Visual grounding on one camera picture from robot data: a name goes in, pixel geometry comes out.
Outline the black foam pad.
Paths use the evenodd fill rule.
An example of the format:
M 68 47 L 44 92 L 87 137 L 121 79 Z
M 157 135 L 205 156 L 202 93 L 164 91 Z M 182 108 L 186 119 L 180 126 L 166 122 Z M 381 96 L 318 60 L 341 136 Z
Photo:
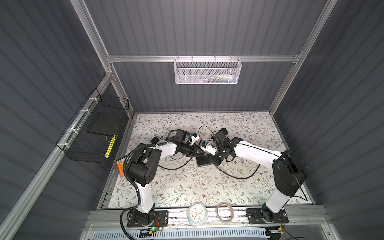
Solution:
M 98 113 L 87 128 L 87 133 L 112 137 L 118 126 L 120 115 Z

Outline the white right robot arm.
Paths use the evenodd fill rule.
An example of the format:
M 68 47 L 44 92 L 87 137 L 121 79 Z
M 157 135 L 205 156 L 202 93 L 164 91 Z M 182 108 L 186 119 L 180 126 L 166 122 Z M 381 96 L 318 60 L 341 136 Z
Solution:
M 200 147 L 217 168 L 223 160 L 231 156 L 252 161 L 273 173 L 275 188 L 260 213 L 265 222 L 273 223 L 284 213 L 286 203 L 301 188 L 307 174 L 292 151 L 264 149 L 238 137 L 229 139 L 227 134 L 226 129 L 221 129 L 212 136 L 210 142 L 201 142 Z

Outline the orange marker box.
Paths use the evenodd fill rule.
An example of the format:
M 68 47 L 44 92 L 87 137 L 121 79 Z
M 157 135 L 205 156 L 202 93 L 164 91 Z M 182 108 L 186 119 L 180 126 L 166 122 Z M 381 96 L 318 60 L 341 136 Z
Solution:
M 116 160 L 116 164 L 117 164 L 118 171 L 119 171 L 119 176 L 120 176 L 121 179 L 125 178 L 125 175 L 124 175 L 124 162 L 125 162 L 125 159 L 126 159 L 126 157 L 122 157 L 122 158 Z

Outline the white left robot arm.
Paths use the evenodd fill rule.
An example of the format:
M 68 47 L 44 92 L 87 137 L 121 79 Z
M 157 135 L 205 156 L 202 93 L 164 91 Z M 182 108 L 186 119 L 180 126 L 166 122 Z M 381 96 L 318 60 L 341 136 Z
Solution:
M 153 137 L 149 144 L 139 144 L 125 156 L 117 159 L 120 172 L 135 188 L 138 203 L 130 210 L 132 219 L 144 226 L 155 220 L 155 204 L 151 182 L 156 176 L 160 159 L 181 153 L 185 157 L 197 158 L 205 153 L 199 147 L 200 136 L 181 129 L 171 130 L 162 138 Z

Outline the white analog clock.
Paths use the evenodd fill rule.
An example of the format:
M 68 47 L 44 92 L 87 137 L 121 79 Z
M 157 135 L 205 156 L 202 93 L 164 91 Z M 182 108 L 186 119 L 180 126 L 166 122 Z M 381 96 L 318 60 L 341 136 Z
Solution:
M 203 203 L 197 202 L 187 209 L 187 219 L 192 227 L 198 227 L 208 220 L 209 213 Z

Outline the black power adapter with cord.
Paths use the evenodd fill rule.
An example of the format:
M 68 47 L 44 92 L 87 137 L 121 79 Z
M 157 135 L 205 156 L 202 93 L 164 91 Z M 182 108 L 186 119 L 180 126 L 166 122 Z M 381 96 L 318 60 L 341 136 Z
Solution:
M 207 128 L 211 132 L 211 141 L 218 141 L 218 142 L 223 142 L 227 139 L 227 134 L 228 131 L 226 128 L 222 128 L 218 131 L 212 131 L 208 126 L 203 125 L 199 127 L 198 129 L 198 136 L 202 139 L 203 137 L 200 136 L 200 130 L 201 128 Z

